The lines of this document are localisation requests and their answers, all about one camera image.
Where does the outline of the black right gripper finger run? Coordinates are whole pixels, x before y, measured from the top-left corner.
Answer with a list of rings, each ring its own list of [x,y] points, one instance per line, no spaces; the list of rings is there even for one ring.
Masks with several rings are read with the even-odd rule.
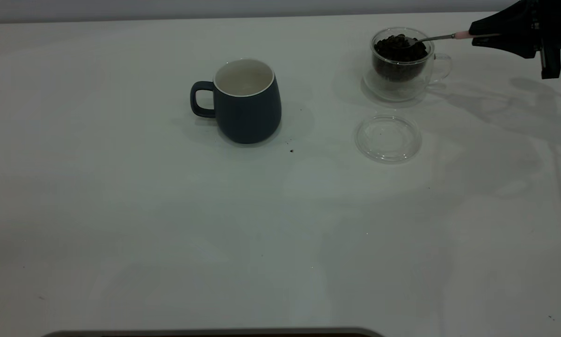
[[[523,36],[477,37],[472,40],[472,45],[506,51],[524,59],[535,58],[537,53],[533,40]]]
[[[528,34],[533,30],[535,9],[535,0],[519,0],[498,13],[474,21],[468,32],[472,36]]]

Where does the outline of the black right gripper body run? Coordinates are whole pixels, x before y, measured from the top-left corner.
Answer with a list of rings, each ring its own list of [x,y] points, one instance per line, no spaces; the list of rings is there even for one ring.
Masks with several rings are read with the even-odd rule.
[[[540,55],[542,79],[561,74],[561,0],[533,0],[533,49]]]

